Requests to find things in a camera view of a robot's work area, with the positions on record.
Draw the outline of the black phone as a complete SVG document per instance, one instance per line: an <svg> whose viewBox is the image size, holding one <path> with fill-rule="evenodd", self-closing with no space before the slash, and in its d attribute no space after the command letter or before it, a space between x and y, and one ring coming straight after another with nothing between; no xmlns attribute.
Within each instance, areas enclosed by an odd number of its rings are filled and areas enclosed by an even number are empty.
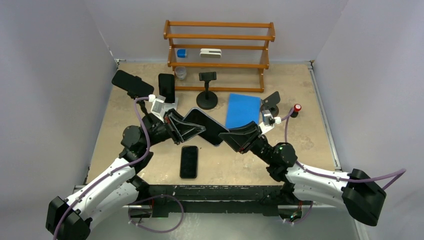
<svg viewBox="0 0 424 240"><path fill-rule="evenodd" d="M118 70L111 80L111 83L126 91L132 99L147 98L152 95L155 88L144 82L140 77L129 74L123 70Z"/></svg>
<svg viewBox="0 0 424 240"><path fill-rule="evenodd" d="M173 104L176 100L175 95L175 76L169 73L160 73L158 75L159 95L165 97L165 103Z"/></svg>
<svg viewBox="0 0 424 240"><path fill-rule="evenodd" d="M198 107L192 108L183 118L184 121L201 125L205 127L205 131L199 134L201 138L218 147L223 140L219 137L221 133L228 133L229 130L217 120L206 114Z"/></svg>

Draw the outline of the black smartphone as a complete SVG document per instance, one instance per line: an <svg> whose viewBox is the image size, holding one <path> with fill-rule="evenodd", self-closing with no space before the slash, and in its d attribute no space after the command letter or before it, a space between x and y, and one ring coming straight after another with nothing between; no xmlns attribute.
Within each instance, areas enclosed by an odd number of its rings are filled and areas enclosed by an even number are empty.
<svg viewBox="0 0 424 240"><path fill-rule="evenodd" d="M198 175L198 156L197 146L183 146L181 148L180 170L181 179L195 179Z"/></svg>

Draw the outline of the white rectangular device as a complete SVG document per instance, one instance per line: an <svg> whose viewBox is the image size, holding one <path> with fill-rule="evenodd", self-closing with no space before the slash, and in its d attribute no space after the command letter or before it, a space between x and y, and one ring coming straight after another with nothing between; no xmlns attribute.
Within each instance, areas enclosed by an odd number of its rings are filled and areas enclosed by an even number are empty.
<svg viewBox="0 0 424 240"><path fill-rule="evenodd" d="M201 48L199 52L201 58L216 58L222 57L222 50L218 48Z"/></svg>

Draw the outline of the red capped black bottle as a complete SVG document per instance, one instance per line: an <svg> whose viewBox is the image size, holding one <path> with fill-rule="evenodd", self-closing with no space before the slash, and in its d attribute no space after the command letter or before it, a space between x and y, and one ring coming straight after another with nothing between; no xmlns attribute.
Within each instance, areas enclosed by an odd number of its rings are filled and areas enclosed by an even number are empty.
<svg viewBox="0 0 424 240"><path fill-rule="evenodd" d="M293 106L293 111L292 111L292 113L290 114L290 117L291 118L296 118L298 115L299 115L299 112L302 110L302 106L300 105L300 104L295 104L294 106Z"/></svg>

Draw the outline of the blue small box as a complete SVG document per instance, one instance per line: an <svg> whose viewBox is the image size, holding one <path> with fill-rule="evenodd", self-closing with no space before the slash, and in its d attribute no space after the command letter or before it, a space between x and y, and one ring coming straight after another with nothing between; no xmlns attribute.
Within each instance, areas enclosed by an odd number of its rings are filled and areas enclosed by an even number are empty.
<svg viewBox="0 0 424 240"><path fill-rule="evenodd" d="M185 59L188 57L188 51L184 48L176 50L176 56L181 59Z"/></svg>

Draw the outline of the white folding phone stand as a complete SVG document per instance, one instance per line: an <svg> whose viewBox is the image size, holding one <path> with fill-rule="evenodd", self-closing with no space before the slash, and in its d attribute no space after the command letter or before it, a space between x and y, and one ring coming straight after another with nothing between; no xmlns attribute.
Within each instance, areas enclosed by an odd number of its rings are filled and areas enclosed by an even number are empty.
<svg viewBox="0 0 424 240"><path fill-rule="evenodd" d="M177 110L177 108L178 108L178 101L179 101L179 99L178 99L178 97L175 97L174 98L174 102L172 102L172 103L165 103L164 104L164 110L165 110L165 112L167 112L167 111L169 111L169 110Z"/></svg>

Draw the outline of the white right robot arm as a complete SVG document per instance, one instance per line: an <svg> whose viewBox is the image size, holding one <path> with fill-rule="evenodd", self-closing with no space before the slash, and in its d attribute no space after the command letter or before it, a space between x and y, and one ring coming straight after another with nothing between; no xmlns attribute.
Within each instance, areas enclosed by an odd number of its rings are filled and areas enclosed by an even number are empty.
<svg viewBox="0 0 424 240"><path fill-rule="evenodd" d="M365 225L375 227L378 224L387 194L364 171L354 168L351 172L337 172L300 163L290 143L270 145L253 121L218 136L235 152L252 152L264 161L270 177L287 184L280 191L284 202L322 203L346 210Z"/></svg>

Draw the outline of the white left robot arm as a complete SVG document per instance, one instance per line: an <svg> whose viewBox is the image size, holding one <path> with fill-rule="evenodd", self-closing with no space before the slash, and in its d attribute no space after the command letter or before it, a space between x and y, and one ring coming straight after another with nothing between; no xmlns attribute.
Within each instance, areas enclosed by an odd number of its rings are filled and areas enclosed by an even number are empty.
<svg viewBox="0 0 424 240"><path fill-rule="evenodd" d="M153 157L151 147L168 139L187 142L204 133L207 125L183 117L174 109L162 120L146 126L130 125L123 132L123 151L98 177L66 198L57 196L48 205L46 229L55 240L85 240L94 227L125 205L153 204L158 199L177 199L168 194L151 195L150 185L137 174Z"/></svg>

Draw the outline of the black phone on white stand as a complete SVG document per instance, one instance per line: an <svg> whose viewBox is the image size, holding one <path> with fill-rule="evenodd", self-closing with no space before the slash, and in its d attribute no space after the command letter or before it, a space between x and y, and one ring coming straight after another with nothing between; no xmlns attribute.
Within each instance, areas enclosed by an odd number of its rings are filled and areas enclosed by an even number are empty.
<svg viewBox="0 0 424 240"><path fill-rule="evenodd" d="M173 104L176 100L175 95L175 76L169 73L160 73L158 75L159 95L165 97L165 103Z"/></svg>

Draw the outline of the orange wooden shelf rack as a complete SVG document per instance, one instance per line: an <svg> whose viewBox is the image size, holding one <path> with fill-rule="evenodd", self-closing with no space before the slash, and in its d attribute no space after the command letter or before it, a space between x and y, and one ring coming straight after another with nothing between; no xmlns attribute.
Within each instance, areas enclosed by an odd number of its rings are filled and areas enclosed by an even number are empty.
<svg viewBox="0 0 424 240"><path fill-rule="evenodd" d="M262 35L241 34L206 34L206 33L172 33L173 27L200 27L200 28L229 28L229 29L266 29ZM274 42L276 32L273 22L201 22L201 21L170 21L166 20L163 38L168 40L167 66L177 76L177 68L234 68L256 69L259 78L259 87L212 87L212 91L236 93L263 93L265 91L264 70L269 69L269 44ZM228 45L228 44L176 44L180 40L230 40L230 41L263 41L263 45ZM257 63L223 62L230 51L260 51L261 56Z"/></svg>

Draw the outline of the black round-base phone stand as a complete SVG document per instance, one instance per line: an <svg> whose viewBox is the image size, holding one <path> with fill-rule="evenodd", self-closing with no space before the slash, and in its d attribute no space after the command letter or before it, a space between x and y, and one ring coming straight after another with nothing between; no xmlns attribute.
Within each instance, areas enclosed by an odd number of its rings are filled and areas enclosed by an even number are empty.
<svg viewBox="0 0 424 240"><path fill-rule="evenodd" d="M200 92L196 97L197 106L203 110L211 110L218 104L217 95L209 90L211 81L217 79L217 73L213 72L200 72L199 81L204 82L204 91Z"/></svg>

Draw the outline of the clear plastic cup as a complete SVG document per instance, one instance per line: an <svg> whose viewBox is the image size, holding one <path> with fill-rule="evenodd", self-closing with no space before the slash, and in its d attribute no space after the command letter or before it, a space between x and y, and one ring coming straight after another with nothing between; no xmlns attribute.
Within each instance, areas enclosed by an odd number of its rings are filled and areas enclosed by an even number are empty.
<svg viewBox="0 0 424 240"><path fill-rule="evenodd" d="M174 73L179 80L184 80L187 77L187 69L184 66L177 66Z"/></svg>

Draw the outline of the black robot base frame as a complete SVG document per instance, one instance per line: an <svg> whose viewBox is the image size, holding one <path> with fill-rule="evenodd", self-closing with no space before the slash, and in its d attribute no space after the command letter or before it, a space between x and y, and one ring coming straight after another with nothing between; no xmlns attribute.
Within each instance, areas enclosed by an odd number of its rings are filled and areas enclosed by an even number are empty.
<svg viewBox="0 0 424 240"><path fill-rule="evenodd" d="M98 220L123 206L142 204L151 204L155 218L180 212L273 217L280 214L279 206L300 203L287 185L166 185L135 178L118 186L97 185L85 196L82 193L81 189L69 196L68 203L77 200L73 210L84 220Z"/></svg>

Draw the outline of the blue rectangular mat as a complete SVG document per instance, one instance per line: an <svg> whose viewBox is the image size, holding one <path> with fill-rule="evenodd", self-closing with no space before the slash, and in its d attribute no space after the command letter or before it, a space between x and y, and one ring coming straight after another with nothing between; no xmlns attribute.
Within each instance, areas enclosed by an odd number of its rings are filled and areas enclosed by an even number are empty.
<svg viewBox="0 0 424 240"><path fill-rule="evenodd" d="M239 128L250 122L259 123L261 99L256 96L231 93L229 95L225 127Z"/></svg>

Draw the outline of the black phone on tripod stand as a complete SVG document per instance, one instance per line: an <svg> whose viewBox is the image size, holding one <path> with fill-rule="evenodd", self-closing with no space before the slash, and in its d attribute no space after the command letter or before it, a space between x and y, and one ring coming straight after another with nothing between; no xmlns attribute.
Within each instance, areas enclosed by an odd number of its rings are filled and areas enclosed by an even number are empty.
<svg viewBox="0 0 424 240"><path fill-rule="evenodd" d="M152 95L155 88L144 82L140 77L129 74L123 70L118 70L111 80L111 83L126 91L132 99L147 98Z"/></svg>

